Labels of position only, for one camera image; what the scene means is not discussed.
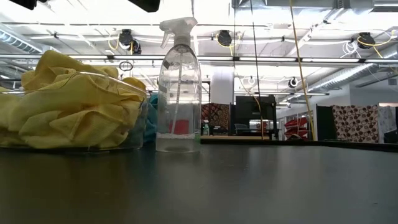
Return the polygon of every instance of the workbench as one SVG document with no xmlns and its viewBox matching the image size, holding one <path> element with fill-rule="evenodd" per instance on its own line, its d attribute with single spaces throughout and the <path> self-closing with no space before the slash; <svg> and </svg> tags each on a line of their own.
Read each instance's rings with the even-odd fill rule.
<svg viewBox="0 0 398 224">
<path fill-rule="evenodd" d="M 1 223 L 397 223 L 398 154 L 202 145 L 199 153 L 0 152 Z"/>
</svg>

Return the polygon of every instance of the clear plastic spray bottle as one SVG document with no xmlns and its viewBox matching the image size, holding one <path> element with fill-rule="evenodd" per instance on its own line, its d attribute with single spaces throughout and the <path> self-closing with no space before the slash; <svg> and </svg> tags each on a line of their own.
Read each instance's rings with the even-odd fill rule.
<svg viewBox="0 0 398 224">
<path fill-rule="evenodd" d="M 200 148 L 200 67 L 191 49 L 193 17 L 160 23 L 162 48 L 174 34 L 174 46 L 165 56 L 159 76 L 156 150 L 195 152 Z"/>
</svg>

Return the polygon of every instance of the water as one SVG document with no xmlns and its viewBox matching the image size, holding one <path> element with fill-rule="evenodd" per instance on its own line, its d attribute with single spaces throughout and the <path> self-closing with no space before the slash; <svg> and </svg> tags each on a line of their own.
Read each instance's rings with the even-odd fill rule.
<svg viewBox="0 0 398 224">
<path fill-rule="evenodd" d="M 173 138 L 158 137 L 156 139 L 156 150 L 160 152 L 196 152 L 199 150 L 195 138 L 184 138 L 174 135 Z"/>
</svg>

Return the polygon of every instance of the white wall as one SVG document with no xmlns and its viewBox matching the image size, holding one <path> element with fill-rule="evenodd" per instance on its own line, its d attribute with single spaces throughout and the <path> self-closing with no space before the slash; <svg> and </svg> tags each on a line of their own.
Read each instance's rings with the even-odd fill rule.
<svg viewBox="0 0 398 224">
<path fill-rule="evenodd" d="M 351 104 L 356 106 L 378 105 L 379 103 L 398 103 L 398 92 L 385 90 L 368 90 L 351 87 Z"/>
<path fill-rule="evenodd" d="M 215 67 L 211 77 L 210 101 L 212 103 L 233 103 L 233 68 Z"/>
</svg>

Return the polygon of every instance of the yellow fabric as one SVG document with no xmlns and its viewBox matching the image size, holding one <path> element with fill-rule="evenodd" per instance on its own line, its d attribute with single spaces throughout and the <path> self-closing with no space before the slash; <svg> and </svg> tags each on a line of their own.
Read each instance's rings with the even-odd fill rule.
<svg viewBox="0 0 398 224">
<path fill-rule="evenodd" d="M 0 94 L 0 145 L 115 147 L 127 137 L 140 114 L 145 85 L 113 78 L 113 67 L 84 65 L 66 55 L 46 51 L 35 71 L 22 75 L 23 97 Z"/>
</svg>

